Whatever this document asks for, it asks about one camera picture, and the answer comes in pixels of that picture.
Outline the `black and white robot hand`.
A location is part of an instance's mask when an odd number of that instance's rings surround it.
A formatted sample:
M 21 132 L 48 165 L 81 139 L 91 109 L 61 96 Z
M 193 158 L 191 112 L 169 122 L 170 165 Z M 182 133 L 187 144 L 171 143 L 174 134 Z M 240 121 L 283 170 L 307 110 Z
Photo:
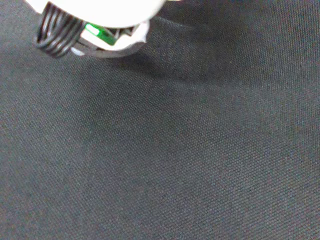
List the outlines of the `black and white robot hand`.
M 28 0 L 40 15 L 35 47 L 53 58 L 68 52 L 122 58 L 147 43 L 166 0 Z

